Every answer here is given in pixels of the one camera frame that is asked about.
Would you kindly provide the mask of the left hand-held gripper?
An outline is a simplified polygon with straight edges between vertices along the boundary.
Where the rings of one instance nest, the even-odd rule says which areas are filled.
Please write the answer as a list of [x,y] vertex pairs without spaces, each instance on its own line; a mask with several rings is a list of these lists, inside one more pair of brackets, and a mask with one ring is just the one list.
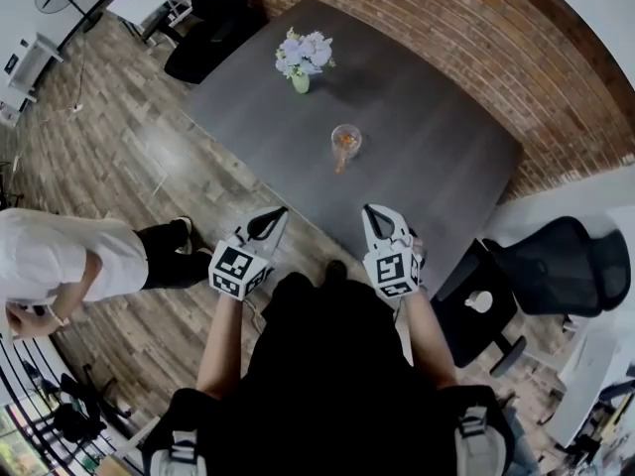
[[234,234],[218,242],[209,264],[210,285],[237,300],[245,300],[271,275],[270,260],[289,217],[286,206],[267,206],[244,215]]

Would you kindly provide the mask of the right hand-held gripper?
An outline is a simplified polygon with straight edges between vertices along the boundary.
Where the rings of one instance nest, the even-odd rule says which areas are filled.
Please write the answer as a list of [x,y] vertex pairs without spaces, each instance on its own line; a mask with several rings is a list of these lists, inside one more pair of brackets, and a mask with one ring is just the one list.
[[361,217],[369,251],[363,265],[376,292],[390,299],[417,291],[423,256],[410,246],[414,232],[405,217],[387,206],[368,203]]

